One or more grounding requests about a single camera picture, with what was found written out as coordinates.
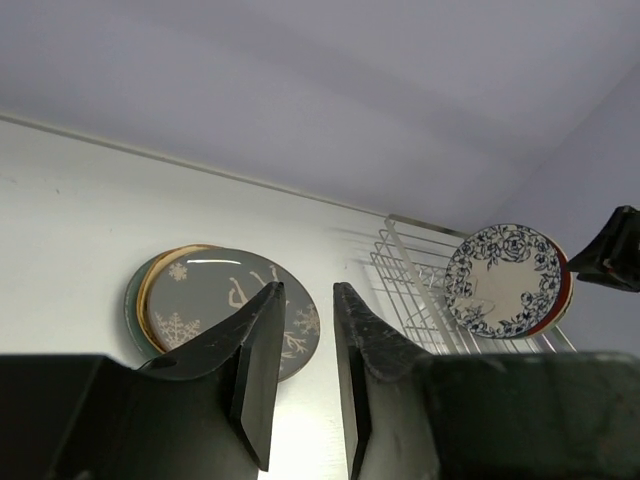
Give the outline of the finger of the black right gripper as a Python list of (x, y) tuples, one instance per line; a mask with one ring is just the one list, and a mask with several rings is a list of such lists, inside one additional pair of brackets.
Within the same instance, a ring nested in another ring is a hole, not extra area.
[(586, 283), (616, 290), (639, 289), (639, 210), (617, 207), (605, 226), (567, 269)]

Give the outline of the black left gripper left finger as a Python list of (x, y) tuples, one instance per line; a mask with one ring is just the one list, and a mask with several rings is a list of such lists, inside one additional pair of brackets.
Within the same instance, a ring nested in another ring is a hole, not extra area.
[(133, 369), (104, 355), (1, 359), (5, 479), (254, 479), (269, 467), (285, 288)]

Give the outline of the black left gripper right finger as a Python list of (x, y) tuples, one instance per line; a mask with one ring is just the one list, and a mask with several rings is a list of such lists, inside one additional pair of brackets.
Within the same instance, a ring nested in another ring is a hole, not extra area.
[(639, 361), (433, 355), (333, 287), (352, 479), (635, 479)]

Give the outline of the teal blue plate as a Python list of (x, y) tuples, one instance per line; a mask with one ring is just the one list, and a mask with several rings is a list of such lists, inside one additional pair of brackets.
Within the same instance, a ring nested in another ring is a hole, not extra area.
[(152, 359), (162, 354), (154, 344), (149, 341), (142, 327), (139, 325), (137, 316), (137, 296), (142, 286), (146, 274), (149, 272), (154, 263), (159, 260), (164, 253), (161, 253), (142, 264), (133, 274), (125, 289), (123, 301), (124, 321), (127, 326), (129, 335), (138, 352), (146, 359)]

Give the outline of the blue floral white plate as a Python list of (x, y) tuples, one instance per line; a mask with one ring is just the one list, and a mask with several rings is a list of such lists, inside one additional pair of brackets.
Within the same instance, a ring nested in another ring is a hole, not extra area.
[(443, 281), (446, 307), (463, 329), (489, 339), (521, 338), (559, 296), (559, 255), (547, 236), (523, 225), (495, 224), (464, 240)]

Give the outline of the grey snowflake reindeer plate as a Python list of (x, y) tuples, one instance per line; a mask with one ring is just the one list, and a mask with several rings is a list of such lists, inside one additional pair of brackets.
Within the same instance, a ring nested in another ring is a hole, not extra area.
[(166, 353), (240, 310), (266, 284), (285, 286), (285, 327), (279, 379), (310, 361), (319, 344), (317, 308), (302, 283), (276, 262), (255, 253), (187, 245), (159, 256), (143, 277), (136, 300), (147, 342)]

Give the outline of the beige bird pattern plate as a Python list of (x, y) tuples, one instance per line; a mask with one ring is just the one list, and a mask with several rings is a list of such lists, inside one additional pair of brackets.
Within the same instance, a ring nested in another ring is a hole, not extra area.
[(227, 313), (221, 248), (191, 244), (167, 252), (146, 274), (137, 299), (145, 337), (162, 353), (218, 324)]

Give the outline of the red teal leaf plate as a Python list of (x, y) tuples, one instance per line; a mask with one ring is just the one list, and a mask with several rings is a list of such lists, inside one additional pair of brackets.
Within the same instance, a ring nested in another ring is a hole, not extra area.
[(569, 306), (573, 299), (574, 279), (571, 272), (567, 269), (567, 255), (555, 241), (551, 241), (551, 243), (556, 249), (560, 259), (561, 286), (559, 296), (555, 300), (551, 311), (539, 324), (532, 327), (525, 333), (525, 338), (533, 337), (541, 333), (546, 333), (552, 328), (556, 327), (565, 315), (566, 311), (569, 309)]

